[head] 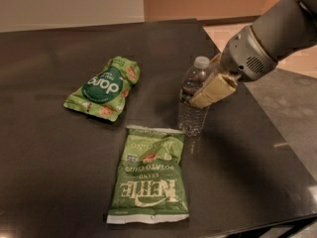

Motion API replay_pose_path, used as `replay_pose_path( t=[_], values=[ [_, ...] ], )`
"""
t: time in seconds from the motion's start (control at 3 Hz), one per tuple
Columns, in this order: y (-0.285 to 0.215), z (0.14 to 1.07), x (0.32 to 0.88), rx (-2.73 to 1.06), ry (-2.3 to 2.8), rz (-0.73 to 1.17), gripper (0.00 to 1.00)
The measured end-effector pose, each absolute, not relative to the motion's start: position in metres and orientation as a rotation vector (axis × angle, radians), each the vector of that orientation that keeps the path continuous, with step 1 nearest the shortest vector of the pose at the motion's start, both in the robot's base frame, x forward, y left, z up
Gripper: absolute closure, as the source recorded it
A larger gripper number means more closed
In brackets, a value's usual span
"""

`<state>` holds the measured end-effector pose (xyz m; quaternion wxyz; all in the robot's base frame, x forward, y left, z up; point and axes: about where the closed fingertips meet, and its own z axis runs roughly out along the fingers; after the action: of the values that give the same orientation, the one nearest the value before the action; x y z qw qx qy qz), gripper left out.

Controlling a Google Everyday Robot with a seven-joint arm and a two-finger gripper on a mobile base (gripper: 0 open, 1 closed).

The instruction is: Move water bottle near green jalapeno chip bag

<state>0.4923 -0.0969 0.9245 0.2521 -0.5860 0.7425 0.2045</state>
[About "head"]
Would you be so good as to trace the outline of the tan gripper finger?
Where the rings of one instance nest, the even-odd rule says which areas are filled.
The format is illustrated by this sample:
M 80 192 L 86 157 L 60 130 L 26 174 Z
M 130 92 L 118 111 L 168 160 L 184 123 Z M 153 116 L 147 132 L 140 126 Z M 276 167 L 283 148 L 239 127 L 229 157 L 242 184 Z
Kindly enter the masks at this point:
M 203 86 L 190 98 L 189 103 L 203 109 L 234 93 L 238 78 L 228 73 L 217 73 L 209 76 Z
M 213 59 L 210 60 L 209 63 L 209 71 L 210 72 L 220 72 L 222 70 L 222 66 L 220 64 L 221 61 L 221 53 L 217 54 Z

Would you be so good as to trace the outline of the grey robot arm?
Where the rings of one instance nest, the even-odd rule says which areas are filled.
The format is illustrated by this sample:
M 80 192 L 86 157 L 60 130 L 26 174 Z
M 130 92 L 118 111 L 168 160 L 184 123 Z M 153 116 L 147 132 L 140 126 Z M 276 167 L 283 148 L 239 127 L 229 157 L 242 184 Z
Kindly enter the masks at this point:
M 210 62 L 211 74 L 189 103 L 210 106 L 255 81 L 278 62 L 317 43 L 317 0 L 280 0 L 232 37 Z

